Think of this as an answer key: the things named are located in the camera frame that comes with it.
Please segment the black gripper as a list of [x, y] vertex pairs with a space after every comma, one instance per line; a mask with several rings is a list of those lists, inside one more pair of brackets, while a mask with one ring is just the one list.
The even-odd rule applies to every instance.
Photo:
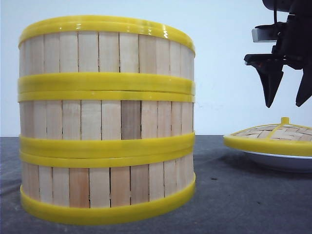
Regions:
[[271, 107], [283, 77], [283, 65], [303, 69], [296, 96], [301, 106], [312, 96], [312, 2], [310, 0], [264, 0], [273, 11], [274, 24], [255, 28], [274, 28], [278, 39], [270, 54], [247, 54], [247, 65], [256, 68], [263, 86], [265, 104]]

